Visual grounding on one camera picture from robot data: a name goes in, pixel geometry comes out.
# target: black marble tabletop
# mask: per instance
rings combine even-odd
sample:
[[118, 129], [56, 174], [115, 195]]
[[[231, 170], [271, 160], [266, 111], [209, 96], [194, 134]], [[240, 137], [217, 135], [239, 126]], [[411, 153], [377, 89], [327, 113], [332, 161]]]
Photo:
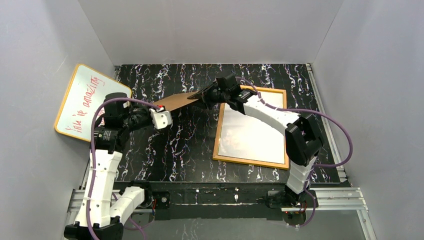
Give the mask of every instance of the black marble tabletop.
[[[132, 89], [133, 98], [152, 103], [176, 93], [200, 90], [215, 79], [216, 73], [228, 69], [258, 87], [286, 90], [288, 108], [318, 110], [304, 64], [122, 65], [117, 80]], [[210, 110], [186, 106], [172, 112], [171, 127], [147, 127], [131, 133], [116, 180], [287, 182], [287, 170], [213, 160], [218, 115], [218, 105]], [[321, 118], [318, 122], [327, 139]], [[317, 162], [334, 164], [327, 142]], [[319, 168], [312, 178], [319, 183], [340, 182], [336, 169]]]

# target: white enclosure wall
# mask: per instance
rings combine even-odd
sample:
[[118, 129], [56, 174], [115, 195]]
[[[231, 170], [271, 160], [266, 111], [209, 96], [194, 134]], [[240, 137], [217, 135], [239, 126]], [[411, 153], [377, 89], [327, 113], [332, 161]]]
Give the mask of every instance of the white enclosure wall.
[[53, 128], [77, 63], [114, 72], [77, 0], [1, 2], [1, 239], [63, 236], [89, 157]]
[[79, 0], [113, 64], [310, 63], [343, 0]]
[[345, 0], [312, 65], [382, 240], [424, 239], [423, 13], [422, 1]]

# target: metal extrusion bar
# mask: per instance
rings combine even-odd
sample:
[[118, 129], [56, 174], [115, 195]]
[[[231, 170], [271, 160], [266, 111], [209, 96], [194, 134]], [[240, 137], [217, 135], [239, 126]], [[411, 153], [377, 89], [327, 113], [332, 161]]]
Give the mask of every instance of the metal extrusion bar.
[[[367, 204], [359, 187], [329, 187], [313, 188], [318, 198], [319, 207], [316, 210], [368, 210]], [[292, 211], [290, 207], [281, 209]]]
[[[307, 73], [309, 74], [310, 83], [312, 85], [313, 92], [315, 93], [315, 99], [318, 103], [319, 111], [323, 114], [326, 113], [324, 110], [323, 102], [321, 101], [320, 93], [318, 92], [317, 84], [314, 78], [314, 73], [312, 71], [312, 67], [310, 63], [306, 64]], [[325, 133], [327, 134], [328, 142], [330, 145], [331, 153], [334, 157], [335, 163], [340, 163], [342, 159], [340, 158], [339, 150], [336, 145], [336, 141], [334, 140], [333, 132], [330, 128], [330, 124], [327, 118], [322, 117], [322, 123], [324, 125]], [[344, 182], [347, 180], [346, 173], [344, 173], [345, 169], [343, 166], [337, 167], [337, 173], [339, 174], [340, 182]]]
[[[317, 210], [368, 210], [359, 187], [328, 187], [312, 188], [316, 192], [319, 207]], [[68, 212], [78, 212], [83, 202], [84, 190], [73, 190], [68, 206]], [[293, 208], [282, 208], [282, 211], [292, 211]], [[135, 213], [150, 213], [151, 209], [136, 209]]]
[[360, 225], [362, 226], [363, 234], [366, 240], [377, 240], [376, 234], [374, 233], [373, 226], [371, 225], [370, 217], [366, 210], [356, 210], [358, 213]]

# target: purple cable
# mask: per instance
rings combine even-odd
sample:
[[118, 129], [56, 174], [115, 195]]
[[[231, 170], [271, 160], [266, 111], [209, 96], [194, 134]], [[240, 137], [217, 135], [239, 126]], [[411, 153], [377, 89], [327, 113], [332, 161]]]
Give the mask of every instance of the purple cable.
[[93, 230], [93, 226], [92, 226], [92, 222], [91, 222], [91, 219], [90, 219], [90, 202], [91, 202], [91, 200], [90, 200], [90, 198], [92, 197], [92, 193], [93, 193], [93, 187], [94, 187], [94, 181], [95, 181], [95, 179], [96, 179], [96, 169], [95, 169], [95, 167], [96, 167], [96, 149], [95, 149], [95, 142], [94, 142], [94, 129], [95, 129], [95, 125], [96, 125], [96, 119], [97, 119], [97, 116], [99, 115], [99, 113], [100, 113], [100, 110], [104, 107], [104, 106], [106, 106], [106, 105], [108, 105], [108, 104], [110, 104], [110, 103], [113, 103], [113, 102], [117, 102], [117, 101], [125, 101], [125, 102], [133, 102], [133, 103], [138, 103], [138, 104], [143, 104], [143, 105], [146, 105], [146, 106], [148, 106], [148, 107], [150, 107], [150, 108], [153, 108], [153, 109], [156, 109], [156, 110], [158, 110], [158, 109], [160, 109], [160, 107], [158, 107], [158, 106], [156, 106], [156, 105], [153, 105], [153, 104], [151, 104], [151, 103], [148, 103], [148, 102], [146, 102], [146, 101], [142, 101], [142, 100], [138, 100], [138, 99], [133, 99], [133, 98], [128, 98], [128, 97], [117, 97], [117, 98], [113, 98], [113, 99], [110, 99], [110, 100], [107, 100], [107, 101], [105, 101], [105, 102], [103, 102], [98, 108], [97, 108], [97, 110], [95, 111], [95, 113], [94, 113], [94, 116], [93, 116], [93, 120], [92, 120], [92, 122], [91, 122], [91, 142], [90, 142], [90, 144], [91, 144], [91, 153], [92, 153], [92, 174], [91, 174], [91, 181], [90, 181], [90, 186], [88, 187], [88, 200], [87, 200], [87, 207], [86, 207], [86, 209], [85, 209], [85, 212], [86, 212], [86, 217], [87, 217], [87, 226], [88, 226], [88, 231], [90, 232], [90, 234], [91, 234], [91, 237], [94, 239], [94, 240], [100, 240], [97, 236], [96, 236], [96, 233], [94, 232], [94, 230]]
[[310, 114], [316, 114], [316, 115], [319, 115], [319, 116], [321, 116], [321, 117], [324, 117], [324, 118], [326, 118], [326, 119], [328, 119], [328, 120], [330, 120], [331, 122], [333, 122], [337, 127], [339, 127], [340, 128], [340, 130], [342, 130], [343, 131], [343, 133], [344, 133], [344, 135], [346, 135], [346, 138], [347, 138], [347, 142], [349, 143], [349, 153], [347, 154], [347, 157], [346, 157], [346, 159], [345, 160], [343, 160], [342, 162], [339, 162], [339, 163], [337, 163], [337, 164], [314, 164], [313, 165], [313, 168], [311, 169], [311, 171], [310, 171], [310, 173], [309, 173], [309, 175], [308, 175], [308, 177], [307, 177], [307, 181], [305, 182], [305, 184], [304, 184], [304, 186], [303, 186], [303, 190], [305, 191], [305, 193], [306, 194], [308, 194], [311, 198], [312, 198], [312, 200], [313, 200], [313, 208], [312, 208], [312, 213], [311, 213], [311, 215], [310, 215], [310, 217], [309, 217], [309, 219], [305, 222], [305, 223], [303, 223], [302, 225], [299, 225], [299, 227], [304, 227], [304, 226], [306, 226], [311, 220], [312, 220], [312, 218], [314, 217], [314, 215], [315, 215], [315, 209], [317, 208], [317, 205], [316, 205], [316, 203], [315, 203], [315, 198], [314, 198], [314, 196], [312, 195], [312, 193], [310, 193], [309, 191], [308, 191], [308, 183], [310, 182], [310, 179], [311, 179], [311, 175], [312, 175], [312, 172], [313, 172], [313, 170], [315, 169], [315, 167], [321, 167], [321, 168], [336, 168], [336, 167], [339, 167], [339, 166], [341, 166], [341, 165], [344, 165], [345, 163], [347, 163], [351, 158], [352, 158], [352, 153], [353, 153], [353, 151], [354, 151], [354, 146], [353, 146], [353, 143], [352, 143], [352, 139], [351, 139], [351, 136], [349, 135], [349, 133], [348, 133], [348, 131], [346, 130], [346, 128], [344, 128], [343, 126], [342, 126], [342, 124], [340, 124], [340, 122], [338, 122], [337, 120], [335, 120], [334, 118], [332, 118], [332, 117], [330, 117], [330, 116], [328, 116], [328, 115], [326, 115], [326, 114], [324, 114], [324, 113], [322, 113], [322, 112], [319, 112], [319, 111], [315, 111], [315, 110], [311, 110], [311, 109], [301, 109], [301, 108], [281, 108], [281, 107], [276, 107], [276, 106], [273, 106], [273, 105], [271, 105], [271, 104], [268, 104], [268, 103], [266, 103], [263, 99], [262, 99], [262, 97], [261, 97], [261, 93], [256, 89], [256, 87], [255, 87], [255, 85], [253, 85], [250, 81], [248, 81], [247, 79], [245, 79], [245, 78], [242, 78], [242, 77], [239, 77], [239, 76], [236, 76], [236, 79], [238, 79], [239, 81], [244, 81], [245, 83], [247, 83], [248, 85], [250, 85], [254, 90], [255, 90], [255, 92], [257, 93], [257, 95], [258, 95], [258, 97], [259, 97], [259, 99], [260, 99], [260, 102], [261, 103], [263, 103], [265, 106], [267, 106], [268, 108], [271, 108], [271, 109], [274, 109], [274, 110], [277, 110], [277, 111], [281, 111], [281, 112], [301, 112], [301, 113], [310, 113]]
[[[118, 197], [116, 196], [116, 194], [115, 193], [113, 193], [112, 192], [112, 196], [113, 196], [113, 198], [117, 201], [118, 200]], [[143, 230], [143, 228], [145, 228], [146, 226], [144, 226], [144, 227], [141, 227], [140, 225], [138, 225], [137, 223], [136, 223], [136, 221], [134, 221], [131, 217], [129, 217], [128, 218], [128, 220], [132, 223], [132, 225], [134, 225], [135, 226], [135, 229], [134, 228], [131, 228], [131, 227], [127, 227], [127, 226], [123, 226], [123, 228], [124, 229], [127, 229], [127, 230], [139, 230], [140, 231], [140, 233], [143, 235], [143, 239], [144, 240], [147, 240], [147, 238], [146, 238], [146, 234], [145, 234], [145, 231]]]

